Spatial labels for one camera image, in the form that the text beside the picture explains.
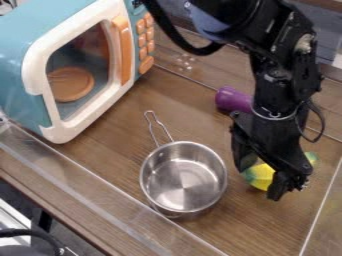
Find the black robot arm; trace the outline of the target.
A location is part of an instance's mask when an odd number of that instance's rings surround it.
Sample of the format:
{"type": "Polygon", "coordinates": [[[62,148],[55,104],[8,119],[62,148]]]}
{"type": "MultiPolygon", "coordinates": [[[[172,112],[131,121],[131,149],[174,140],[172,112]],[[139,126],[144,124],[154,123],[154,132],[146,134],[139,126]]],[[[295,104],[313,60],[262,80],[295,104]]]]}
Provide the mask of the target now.
{"type": "Polygon", "coordinates": [[[231,114],[234,163],[274,168],[267,198],[277,201],[313,173],[299,143],[322,81],[313,22],[285,0],[190,0],[189,11],[203,36],[250,56],[255,92],[251,111],[231,114]]]}

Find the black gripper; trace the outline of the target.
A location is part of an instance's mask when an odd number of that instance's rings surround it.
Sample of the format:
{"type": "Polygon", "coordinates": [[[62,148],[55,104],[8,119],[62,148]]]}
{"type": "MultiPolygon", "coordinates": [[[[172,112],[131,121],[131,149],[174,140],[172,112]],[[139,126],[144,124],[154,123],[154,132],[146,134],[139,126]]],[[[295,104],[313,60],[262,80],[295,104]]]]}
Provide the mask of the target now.
{"type": "Polygon", "coordinates": [[[301,147],[307,114],[306,107],[285,118],[242,111],[230,114],[235,167],[243,172],[262,159],[275,170],[267,188],[267,198],[273,201],[279,201],[286,192],[302,190],[313,173],[313,157],[301,147]]]}

